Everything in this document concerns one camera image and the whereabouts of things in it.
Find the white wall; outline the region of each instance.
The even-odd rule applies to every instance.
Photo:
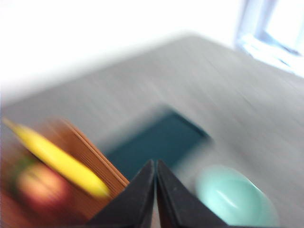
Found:
[[[185,31],[233,47],[244,0],[2,0],[8,104]]]

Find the red apple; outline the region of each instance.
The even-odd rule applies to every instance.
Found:
[[[72,199],[68,182],[42,163],[27,167],[17,188],[24,204],[39,214],[62,212]]]

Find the teal notebook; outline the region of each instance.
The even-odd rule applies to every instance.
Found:
[[[131,180],[149,159],[162,159],[174,168],[195,146],[209,141],[210,137],[201,128],[168,110],[157,121],[105,154]]]

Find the gray tabletop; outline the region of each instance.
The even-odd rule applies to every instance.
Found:
[[[224,164],[250,178],[274,203],[281,224],[304,224],[304,80],[202,38],[183,37],[2,107],[32,125],[61,116],[93,143],[111,147],[168,104],[214,140],[176,169],[196,176]],[[2,146],[11,137],[1,129]]]

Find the light green cup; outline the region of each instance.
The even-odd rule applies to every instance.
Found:
[[[275,207],[249,179],[234,169],[213,166],[196,182],[197,197],[232,226],[278,227]]]

